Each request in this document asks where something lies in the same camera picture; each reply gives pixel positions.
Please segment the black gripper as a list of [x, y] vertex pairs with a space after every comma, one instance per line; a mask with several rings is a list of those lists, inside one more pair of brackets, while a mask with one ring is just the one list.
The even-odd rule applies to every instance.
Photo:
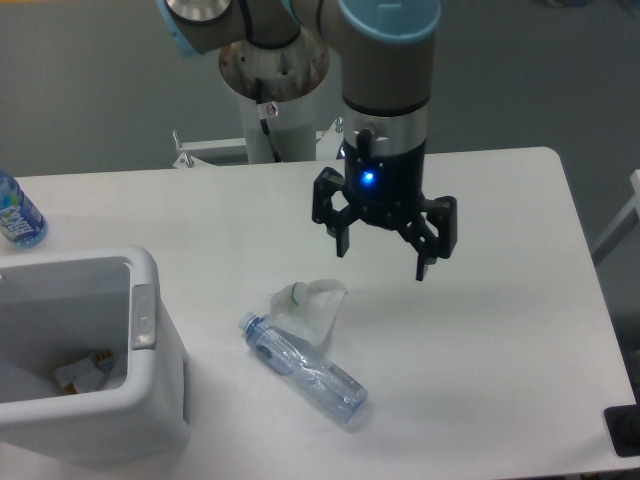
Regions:
[[[425, 144], [393, 155], [377, 155], [378, 139], [371, 130], [345, 146], [345, 178], [325, 167], [313, 182], [311, 218], [324, 224], [343, 258], [350, 246], [350, 226], [358, 220], [390, 231], [417, 252], [417, 281], [428, 267], [448, 259], [457, 243], [457, 200], [453, 196], [427, 199], [422, 193]], [[347, 205], [336, 210], [333, 197], [341, 193]]]

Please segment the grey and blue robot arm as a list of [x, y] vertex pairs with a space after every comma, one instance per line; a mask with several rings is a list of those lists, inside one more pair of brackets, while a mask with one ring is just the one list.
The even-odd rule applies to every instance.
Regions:
[[418, 277], [452, 254], [457, 203], [422, 191], [437, 1], [161, 1], [158, 10], [185, 56], [219, 55], [226, 84], [247, 106], [252, 163], [311, 160], [315, 129], [294, 109], [341, 60], [345, 107], [342, 171], [313, 186], [312, 220], [336, 252], [356, 221], [395, 231], [417, 252]]

